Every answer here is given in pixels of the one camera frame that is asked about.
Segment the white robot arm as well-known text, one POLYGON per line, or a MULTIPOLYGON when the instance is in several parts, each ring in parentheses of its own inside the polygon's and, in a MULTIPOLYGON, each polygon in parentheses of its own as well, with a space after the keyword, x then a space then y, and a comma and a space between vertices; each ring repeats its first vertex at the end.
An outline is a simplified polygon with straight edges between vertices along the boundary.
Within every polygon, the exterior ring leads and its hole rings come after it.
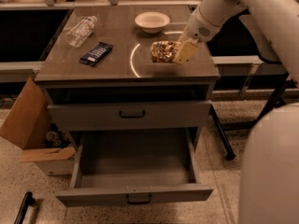
MULTIPOLYGON (((203 0, 179 38, 174 61, 185 63, 199 42, 246 9, 295 82, 299 82, 299 4, 295 0, 203 0)), ((264 115, 244 151, 238 224, 299 224, 299 104, 264 115)))

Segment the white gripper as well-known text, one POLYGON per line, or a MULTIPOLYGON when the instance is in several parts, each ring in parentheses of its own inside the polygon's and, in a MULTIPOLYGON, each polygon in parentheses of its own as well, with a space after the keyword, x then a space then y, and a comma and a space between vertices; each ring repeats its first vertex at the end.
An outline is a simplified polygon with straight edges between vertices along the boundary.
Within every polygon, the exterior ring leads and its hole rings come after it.
POLYGON ((197 43, 210 41, 219 31, 220 26, 215 26, 207 21, 197 7, 188 19, 180 38, 178 51, 173 59, 174 63, 186 63, 198 50, 197 43))

